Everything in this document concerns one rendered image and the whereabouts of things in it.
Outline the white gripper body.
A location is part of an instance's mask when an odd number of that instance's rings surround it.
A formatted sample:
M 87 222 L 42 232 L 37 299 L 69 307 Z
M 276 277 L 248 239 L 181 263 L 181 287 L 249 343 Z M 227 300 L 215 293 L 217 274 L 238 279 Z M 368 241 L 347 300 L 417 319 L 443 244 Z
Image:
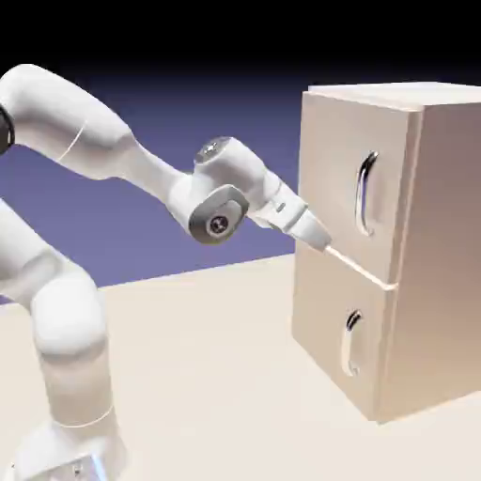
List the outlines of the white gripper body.
M 324 251 L 332 242 L 329 232 L 310 209 L 301 214 L 288 234 L 316 251 Z

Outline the tall light wood cabinet door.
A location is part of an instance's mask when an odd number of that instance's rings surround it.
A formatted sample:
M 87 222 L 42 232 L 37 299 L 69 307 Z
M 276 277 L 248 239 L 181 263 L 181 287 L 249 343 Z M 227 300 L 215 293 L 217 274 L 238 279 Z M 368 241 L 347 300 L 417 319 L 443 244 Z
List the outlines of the tall light wood cabinet door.
M 303 93 L 299 194 L 332 246 L 385 284 L 398 278 L 402 224 L 423 109 L 333 88 Z M 355 224 L 356 179 L 370 151 L 379 157 L 367 187 L 370 237 Z

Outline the short light wood cabinet door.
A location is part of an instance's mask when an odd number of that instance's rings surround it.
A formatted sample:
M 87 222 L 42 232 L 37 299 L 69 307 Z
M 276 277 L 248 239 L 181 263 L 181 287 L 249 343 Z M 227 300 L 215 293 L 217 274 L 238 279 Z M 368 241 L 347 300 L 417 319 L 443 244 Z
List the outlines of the short light wood cabinet door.
M 295 250 L 292 334 L 321 370 L 370 421 L 381 421 L 380 387 L 386 331 L 397 286 L 380 286 L 341 260 L 301 245 Z M 340 364 L 348 315 L 363 314 L 355 327 L 352 359 L 360 367 L 348 377 Z

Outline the light wood cabinet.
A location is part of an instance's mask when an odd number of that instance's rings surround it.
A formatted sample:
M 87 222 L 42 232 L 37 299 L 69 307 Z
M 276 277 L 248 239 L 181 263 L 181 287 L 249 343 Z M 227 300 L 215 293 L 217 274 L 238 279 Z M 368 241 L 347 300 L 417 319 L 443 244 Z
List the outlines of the light wood cabinet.
M 422 107 L 386 331 L 381 424 L 481 392 L 481 86 L 313 85 Z

